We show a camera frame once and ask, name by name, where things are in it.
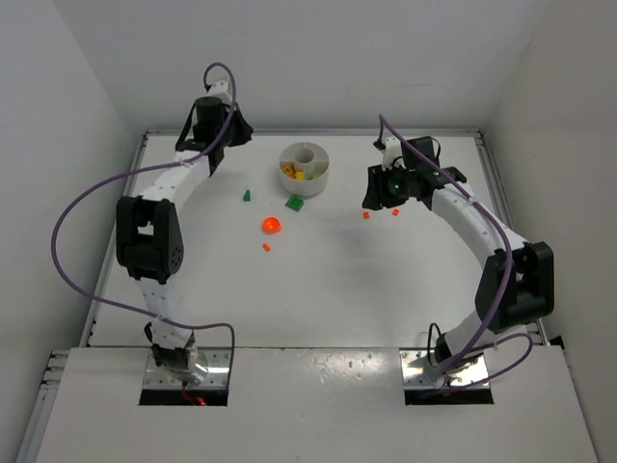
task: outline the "white wall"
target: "white wall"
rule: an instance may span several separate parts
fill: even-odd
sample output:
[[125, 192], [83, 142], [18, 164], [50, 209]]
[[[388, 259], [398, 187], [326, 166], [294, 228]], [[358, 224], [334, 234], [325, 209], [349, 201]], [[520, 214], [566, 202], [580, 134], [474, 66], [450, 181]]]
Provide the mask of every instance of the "white wall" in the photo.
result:
[[[79, 342], [88, 301], [54, 272], [63, 207], [129, 167], [136, 142], [49, 0], [0, 7], [0, 462], [16, 456], [52, 348]], [[68, 221], [61, 256], [92, 288], [122, 185]]]
[[617, 461], [617, 4], [558, 0], [489, 139], [516, 227], [555, 252], [555, 312], [597, 452]]
[[258, 127], [477, 127], [547, 0], [53, 0], [135, 133], [181, 126], [217, 60]]

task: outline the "white table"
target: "white table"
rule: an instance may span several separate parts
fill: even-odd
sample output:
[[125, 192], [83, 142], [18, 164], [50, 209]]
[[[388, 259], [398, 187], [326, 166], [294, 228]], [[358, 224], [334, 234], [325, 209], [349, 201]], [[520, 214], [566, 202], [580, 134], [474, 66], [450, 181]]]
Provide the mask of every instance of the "white table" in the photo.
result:
[[[476, 139], [439, 138], [443, 165], [501, 207], [491, 204]], [[297, 141], [323, 146], [332, 160], [327, 189], [299, 213], [284, 207], [275, 171], [280, 151]], [[398, 347], [424, 345], [431, 321], [447, 330], [468, 314], [480, 267], [421, 204], [362, 218], [366, 167], [380, 161], [372, 141], [258, 135], [229, 150], [180, 216], [195, 321], [237, 329], [228, 406], [139, 406], [147, 320], [94, 305], [92, 347], [71, 351], [49, 422], [35, 428], [44, 431], [37, 461], [596, 461], [558, 347], [536, 346], [493, 381], [493, 405], [405, 406]], [[173, 145], [174, 137], [150, 136], [138, 161], [167, 162]], [[139, 176], [134, 191], [155, 177]], [[247, 188], [253, 200], [243, 203]], [[282, 220], [281, 234], [261, 233], [269, 215]], [[125, 270], [109, 263], [100, 292], [143, 307]], [[200, 333], [198, 342], [228, 345], [228, 334]], [[509, 365], [522, 344], [487, 352], [489, 371]]]
[[73, 349], [37, 462], [596, 461], [558, 347], [536, 347], [494, 381], [495, 405], [474, 406], [405, 406], [396, 349], [238, 349], [228, 407], [140, 407], [147, 354]]
[[[481, 268], [458, 235], [423, 204], [362, 218], [375, 136], [256, 135], [227, 151], [180, 214], [186, 259], [180, 288], [195, 323], [226, 321], [245, 347], [398, 347], [426, 343], [432, 321], [444, 330], [473, 310]], [[442, 165], [454, 165], [492, 207], [472, 135], [440, 136]], [[278, 179], [288, 145], [309, 141], [331, 157], [328, 186], [295, 212]], [[150, 136], [142, 166], [170, 162], [175, 136]], [[158, 173], [137, 176], [133, 194]], [[242, 202], [245, 190], [252, 192]], [[265, 235], [268, 216], [283, 231]], [[262, 244], [272, 247], [265, 253]], [[139, 307], [143, 297], [112, 259], [103, 296]], [[141, 315], [97, 305], [93, 346], [148, 345]], [[228, 333], [197, 333], [198, 345], [228, 345]]]

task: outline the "green block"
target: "green block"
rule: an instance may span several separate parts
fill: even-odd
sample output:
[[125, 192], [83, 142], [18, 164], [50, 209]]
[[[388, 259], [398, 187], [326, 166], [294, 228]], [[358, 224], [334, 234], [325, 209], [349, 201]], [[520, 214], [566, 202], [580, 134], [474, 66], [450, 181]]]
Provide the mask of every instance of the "green block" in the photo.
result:
[[292, 208], [296, 212], [300, 212], [300, 209], [302, 209], [302, 206], [305, 205], [305, 202], [297, 196], [292, 196], [285, 205]]

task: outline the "white bowl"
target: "white bowl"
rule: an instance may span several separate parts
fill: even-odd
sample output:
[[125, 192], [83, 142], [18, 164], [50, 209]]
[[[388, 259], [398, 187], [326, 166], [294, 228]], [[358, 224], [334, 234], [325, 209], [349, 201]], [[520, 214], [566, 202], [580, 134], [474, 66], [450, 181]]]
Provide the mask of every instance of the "white bowl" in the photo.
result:
[[[304, 172], [305, 178], [310, 177], [311, 180], [297, 180], [288, 177], [282, 169], [289, 165], [292, 165], [296, 172]], [[314, 196], [326, 187], [329, 167], [330, 158], [319, 145], [309, 142], [294, 143], [281, 153], [279, 178], [284, 189], [292, 195]], [[321, 176], [313, 178], [316, 174], [321, 174]]]

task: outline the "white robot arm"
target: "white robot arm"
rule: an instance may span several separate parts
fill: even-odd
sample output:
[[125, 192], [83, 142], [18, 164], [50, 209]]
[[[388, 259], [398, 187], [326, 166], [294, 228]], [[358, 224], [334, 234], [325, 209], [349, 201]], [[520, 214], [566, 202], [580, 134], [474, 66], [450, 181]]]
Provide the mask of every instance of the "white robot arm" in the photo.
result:
[[[151, 186], [135, 197], [122, 197], [117, 206], [117, 257], [136, 280], [148, 310], [158, 318], [146, 326], [158, 365], [182, 376], [195, 366], [197, 347], [193, 330], [164, 321], [190, 325], [183, 297], [177, 288], [176, 272], [183, 260], [184, 247], [177, 215], [195, 188], [206, 181], [221, 163], [225, 147], [244, 145], [253, 129], [235, 108], [231, 124], [221, 142], [207, 156], [188, 163], [219, 134], [231, 110], [228, 81], [218, 81], [206, 96], [196, 100], [176, 143], [174, 161], [179, 165], [165, 171]], [[197, 123], [193, 138], [187, 140], [193, 112]]]
[[[407, 142], [440, 166], [431, 137]], [[464, 349], [487, 316], [504, 274], [504, 242], [494, 224], [473, 205], [478, 201], [467, 179], [458, 169], [449, 167], [444, 170], [454, 177], [458, 186], [467, 191], [469, 198], [397, 138], [387, 138], [385, 143], [380, 139], [375, 142], [375, 147], [382, 152], [383, 162], [382, 165], [368, 168], [368, 188], [362, 206], [378, 210], [416, 198], [461, 236], [484, 267], [475, 296], [475, 311], [437, 341], [435, 358], [441, 363]], [[544, 242], [529, 243], [509, 230], [490, 211], [488, 213], [507, 236], [513, 252], [514, 271], [511, 272], [496, 315], [476, 346], [493, 344], [505, 331], [548, 315], [553, 309], [553, 254], [550, 247]]]

